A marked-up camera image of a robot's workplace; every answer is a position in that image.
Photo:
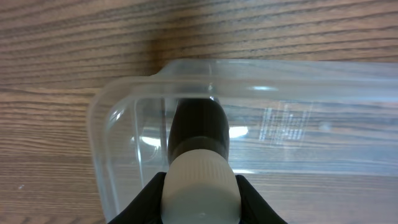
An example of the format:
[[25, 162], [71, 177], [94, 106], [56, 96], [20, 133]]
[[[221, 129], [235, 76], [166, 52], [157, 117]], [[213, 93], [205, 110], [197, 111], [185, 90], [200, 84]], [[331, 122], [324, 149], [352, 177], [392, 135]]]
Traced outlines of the clear plastic container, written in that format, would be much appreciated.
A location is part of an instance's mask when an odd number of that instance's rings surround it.
[[285, 60], [175, 60], [106, 85], [88, 134], [107, 221], [168, 169], [177, 101], [206, 97], [232, 170], [287, 222], [397, 222], [397, 65]]

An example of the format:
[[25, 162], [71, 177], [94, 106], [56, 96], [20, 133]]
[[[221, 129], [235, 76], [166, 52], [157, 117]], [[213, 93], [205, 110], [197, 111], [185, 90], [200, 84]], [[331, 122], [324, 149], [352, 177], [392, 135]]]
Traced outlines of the black bottle white cap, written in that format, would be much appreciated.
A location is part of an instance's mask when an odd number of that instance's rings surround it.
[[220, 104], [179, 100], [168, 140], [164, 223], [239, 223], [241, 196], [228, 156], [229, 125]]

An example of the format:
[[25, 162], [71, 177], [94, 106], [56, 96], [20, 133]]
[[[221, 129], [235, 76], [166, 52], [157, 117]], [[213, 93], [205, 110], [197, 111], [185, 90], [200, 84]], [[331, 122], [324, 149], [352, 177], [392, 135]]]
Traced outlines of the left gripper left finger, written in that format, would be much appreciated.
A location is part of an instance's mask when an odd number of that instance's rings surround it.
[[163, 224], [161, 199], [166, 172], [158, 172], [134, 200], [108, 224]]

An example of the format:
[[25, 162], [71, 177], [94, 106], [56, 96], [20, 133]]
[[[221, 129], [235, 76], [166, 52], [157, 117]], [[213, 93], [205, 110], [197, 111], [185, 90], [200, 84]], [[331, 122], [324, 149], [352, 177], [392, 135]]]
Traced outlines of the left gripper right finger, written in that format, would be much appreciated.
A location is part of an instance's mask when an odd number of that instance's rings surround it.
[[236, 175], [241, 196], [239, 224], [287, 224], [243, 175]]

